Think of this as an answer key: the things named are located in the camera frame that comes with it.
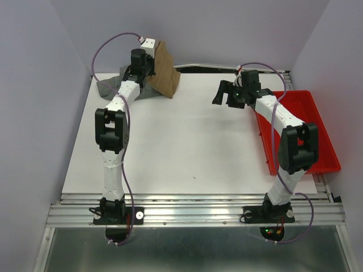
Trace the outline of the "tan brown skirt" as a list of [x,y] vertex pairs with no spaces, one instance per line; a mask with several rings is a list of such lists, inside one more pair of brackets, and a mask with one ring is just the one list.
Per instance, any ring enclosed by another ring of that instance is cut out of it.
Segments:
[[180,80],[180,72],[174,68],[174,59],[166,48],[165,41],[160,41],[155,50],[155,75],[147,82],[162,96],[172,99]]

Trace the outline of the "grey pleated skirt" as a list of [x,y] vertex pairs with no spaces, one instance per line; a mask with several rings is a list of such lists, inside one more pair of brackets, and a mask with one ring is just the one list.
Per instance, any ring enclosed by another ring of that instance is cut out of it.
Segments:
[[[97,82],[97,88],[99,96],[105,100],[111,101],[115,96],[113,89],[118,91],[121,86],[121,80],[127,70],[127,66],[120,67],[119,75],[111,77],[109,79],[101,80]],[[141,93],[136,97],[136,100],[148,99],[153,97],[162,96],[156,89],[154,89],[149,82],[145,82],[144,87],[141,89]]]

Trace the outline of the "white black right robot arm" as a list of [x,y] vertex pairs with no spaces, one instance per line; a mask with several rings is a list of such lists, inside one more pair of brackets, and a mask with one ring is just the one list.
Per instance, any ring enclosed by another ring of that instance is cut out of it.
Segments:
[[293,115],[270,89],[263,89],[256,70],[239,71],[233,82],[220,81],[212,103],[221,105],[224,95],[228,107],[243,109],[248,105],[270,123],[272,144],[275,133],[280,136],[278,151],[273,152],[277,178],[267,193],[270,202],[261,207],[262,217],[274,221],[281,215],[280,206],[290,202],[299,180],[318,161],[318,127]]

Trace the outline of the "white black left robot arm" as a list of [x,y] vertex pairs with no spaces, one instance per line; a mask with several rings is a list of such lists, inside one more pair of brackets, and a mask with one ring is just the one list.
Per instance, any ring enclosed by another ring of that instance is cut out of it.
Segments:
[[107,217],[113,223],[126,218],[122,185],[123,161],[129,142],[130,105],[141,94],[147,78],[154,75],[154,49],[137,48],[131,51],[131,63],[121,78],[119,87],[98,81],[115,93],[104,108],[95,112],[95,140],[103,157],[104,189],[101,205],[112,203]]

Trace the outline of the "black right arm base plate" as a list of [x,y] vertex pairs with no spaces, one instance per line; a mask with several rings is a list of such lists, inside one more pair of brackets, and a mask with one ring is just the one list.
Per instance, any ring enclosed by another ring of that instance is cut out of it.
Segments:
[[292,213],[288,215],[289,211],[292,211],[291,207],[265,209],[263,206],[244,206],[239,221],[246,224],[294,223],[295,217]]

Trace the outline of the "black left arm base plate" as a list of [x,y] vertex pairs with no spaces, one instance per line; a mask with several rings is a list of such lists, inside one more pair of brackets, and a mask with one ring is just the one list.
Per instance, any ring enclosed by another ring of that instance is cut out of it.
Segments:
[[[132,222],[133,210],[131,206],[127,206],[125,208],[125,214],[122,217],[121,215],[101,215],[100,207],[94,208],[96,214],[94,214],[93,225],[96,226],[130,226]],[[139,226],[143,225],[145,215],[145,209],[141,206],[136,206],[134,208],[134,225]]]

